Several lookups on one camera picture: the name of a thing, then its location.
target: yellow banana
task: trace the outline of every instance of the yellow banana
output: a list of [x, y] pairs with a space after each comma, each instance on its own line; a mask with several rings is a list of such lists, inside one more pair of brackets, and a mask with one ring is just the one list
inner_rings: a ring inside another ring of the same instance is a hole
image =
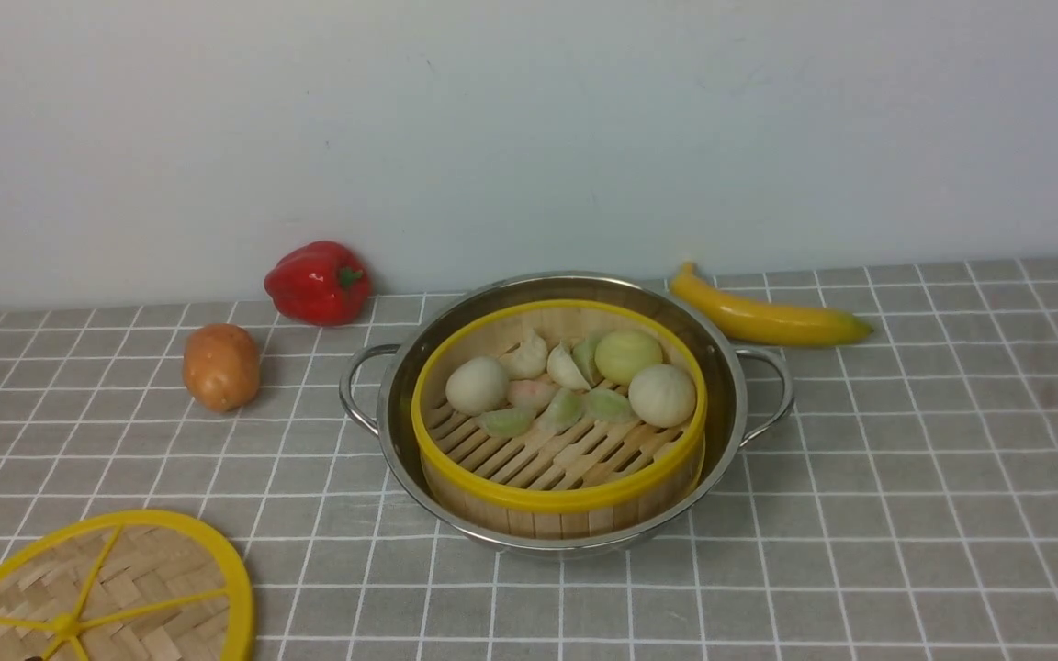
[[824, 347], [859, 343], [873, 327], [843, 310], [805, 309], [756, 301], [722, 292], [696, 276], [696, 264], [680, 264], [668, 282], [673, 296], [699, 310], [732, 339], [764, 345]]

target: yellow steamer rim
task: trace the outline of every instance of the yellow steamer rim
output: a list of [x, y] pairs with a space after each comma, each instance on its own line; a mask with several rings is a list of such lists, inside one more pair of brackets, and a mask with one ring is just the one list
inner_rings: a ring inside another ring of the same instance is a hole
[[176, 512], [88, 518], [0, 565], [0, 661], [248, 661], [254, 626], [239, 553]]
[[[656, 456], [651, 464], [631, 473], [628, 476], [618, 478], [612, 482], [591, 486], [580, 486], [576, 490], [566, 491], [536, 491], [519, 489], [488, 480], [486, 477], [476, 476], [469, 470], [456, 463], [452, 457], [438, 447], [428, 430], [427, 422], [423, 417], [423, 399], [425, 389], [428, 386], [430, 373], [433, 373], [440, 360], [453, 348], [462, 342], [466, 336], [481, 330], [481, 328], [500, 322], [500, 319], [525, 314], [526, 312], [537, 312], [537, 310], [550, 309], [585, 309], [600, 310], [604, 313], [630, 319], [638, 326], [651, 330], [658, 338], [662, 338], [668, 346], [685, 361], [689, 375], [693, 378], [696, 386], [696, 407], [692, 417], [685, 424], [686, 430], [672, 441], [671, 447], [665, 448], [662, 455]], [[688, 350], [683, 342], [668, 330], [667, 327], [656, 324], [642, 314], [633, 310], [622, 309], [622, 307], [603, 304], [599, 301], [580, 300], [580, 298], [553, 298], [552, 300], [533, 301], [508, 307], [508, 309], [484, 315], [471, 322], [467, 326], [459, 328], [449, 338], [440, 344], [427, 363], [419, 373], [414, 387], [412, 418], [414, 421], [415, 440], [419, 443], [420, 453], [424, 462], [427, 462], [434, 470], [440, 472], [445, 480], [459, 490], [487, 501], [491, 504], [503, 506], [509, 510], [522, 511], [530, 514], [581, 514], [590, 511], [603, 510], [603, 508], [615, 507], [633, 499], [643, 497], [656, 486], [660, 485], [672, 474], [683, 465], [693, 453], [699, 453], [697, 457], [696, 470], [694, 470], [692, 480], [689, 480], [688, 491], [696, 486], [699, 480], [699, 473], [705, 455], [705, 423], [708, 410], [707, 386], [705, 373], [701, 372], [693, 352]]]

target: bamboo steamer lid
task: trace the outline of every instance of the bamboo steamer lid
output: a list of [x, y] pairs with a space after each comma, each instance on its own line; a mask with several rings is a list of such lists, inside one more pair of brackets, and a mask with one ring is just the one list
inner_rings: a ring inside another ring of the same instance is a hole
[[0, 661], [247, 661], [252, 586], [197, 518], [106, 514], [0, 566]]

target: steamer slats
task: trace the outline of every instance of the steamer slats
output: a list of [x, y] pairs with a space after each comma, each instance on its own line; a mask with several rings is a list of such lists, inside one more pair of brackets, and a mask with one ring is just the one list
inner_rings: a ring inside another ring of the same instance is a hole
[[[430, 439], [459, 467], [512, 489], [566, 493], [623, 480], [650, 467], [673, 448], [696, 447], [679, 464], [673, 464], [667, 477], [659, 478], [652, 493], [638, 494], [630, 502], [601, 510], [566, 514], [523, 512], [489, 502], [424, 460], [424, 474], [438, 501], [463, 518], [497, 532], [559, 539], [621, 530], [638, 522], [643, 515], [651, 515], [658, 507], [656, 503], [675, 502], [683, 497], [696, 481], [705, 451], [703, 438], [689, 438], [687, 423], [660, 429], [638, 419], [609, 424], [583, 417], [561, 435], [548, 435], [539, 426], [542, 410], [524, 435], [495, 439], [478, 426], [476, 419], [453, 409], [443, 389], [455, 368], [476, 355], [496, 356], [515, 350], [526, 327], [532, 327], [545, 338], [550, 350], [562, 342], [572, 347], [591, 333], [639, 328], [658, 338], [665, 363], [686, 369], [694, 367], [688, 365], [671, 336], [612, 310], [558, 305], [529, 307], [524, 312], [495, 318], [458, 338], [428, 365], [421, 401], [416, 405], [420, 407]], [[545, 373], [539, 380], [552, 382]], [[605, 380], [597, 388], [612, 389], [624, 397], [628, 392], [626, 386]]]

